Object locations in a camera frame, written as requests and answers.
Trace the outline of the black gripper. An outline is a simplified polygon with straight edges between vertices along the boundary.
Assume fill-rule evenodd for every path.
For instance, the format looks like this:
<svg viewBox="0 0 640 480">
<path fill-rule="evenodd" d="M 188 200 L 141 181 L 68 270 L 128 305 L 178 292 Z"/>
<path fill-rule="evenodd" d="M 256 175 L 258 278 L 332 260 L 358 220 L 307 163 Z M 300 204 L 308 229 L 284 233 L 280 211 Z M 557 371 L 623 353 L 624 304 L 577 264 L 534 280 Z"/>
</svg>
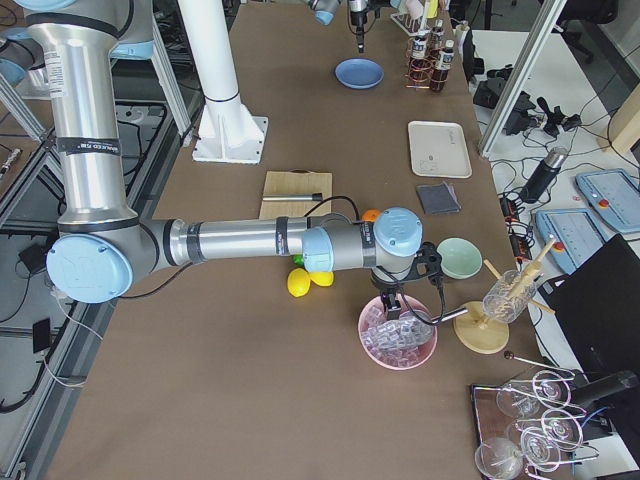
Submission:
<svg viewBox="0 0 640 480">
<path fill-rule="evenodd" d="M 373 11 L 379 16 L 379 10 L 390 6 L 388 0 L 348 0 L 350 24 L 356 29 L 356 43 L 359 53 L 365 50 L 365 30 L 368 14 Z"/>
<path fill-rule="evenodd" d="M 377 265 L 371 270 L 372 283 L 383 292 L 381 301 L 387 320 L 399 319 L 402 306 L 396 295 L 404 291 L 407 283 L 426 279 L 438 291 L 440 299 L 444 299 L 442 256 L 436 246 L 432 242 L 424 242 L 408 260 L 409 264 L 402 268 L 396 267 L 396 272 L 383 265 Z"/>
</svg>

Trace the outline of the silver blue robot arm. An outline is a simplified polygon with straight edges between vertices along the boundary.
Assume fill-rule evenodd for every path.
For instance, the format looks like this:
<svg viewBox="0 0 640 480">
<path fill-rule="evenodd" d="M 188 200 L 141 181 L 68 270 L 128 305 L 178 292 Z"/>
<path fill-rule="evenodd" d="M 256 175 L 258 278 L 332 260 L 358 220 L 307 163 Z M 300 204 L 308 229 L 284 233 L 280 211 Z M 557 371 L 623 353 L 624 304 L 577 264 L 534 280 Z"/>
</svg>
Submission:
<svg viewBox="0 0 640 480">
<path fill-rule="evenodd" d="M 153 52 L 148 1 L 26 1 L 43 50 L 66 208 L 46 268 L 74 300 L 102 303 L 170 267 L 212 259 L 301 255 L 312 272 L 365 268 L 396 318 L 407 282 L 440 285 L 441 258 L 419 218 L 390 208 L 373 221 L 320 217 L 186 223 L 142 220 L 128 204 L 111 62 Z"/>
<path fill-rule="evenodd" d="M 303 1 L 311 11 L 314 12 L 315 19 L 322 25 L 329 25 L 339 7 L 342 5 L 340 0 L 307 0 Z M 348 0 L 347 14 L 348 25 L 351 33 L 354 35 L 359 54 L 365 51 L 365 35 L 368 32 L 366 28 L 369 14 L 374 14 L 374 19 L 380 17 L 382 8 L 397 8 L 398 1 L 379 1 L 379 0 Z"/>
</svg>

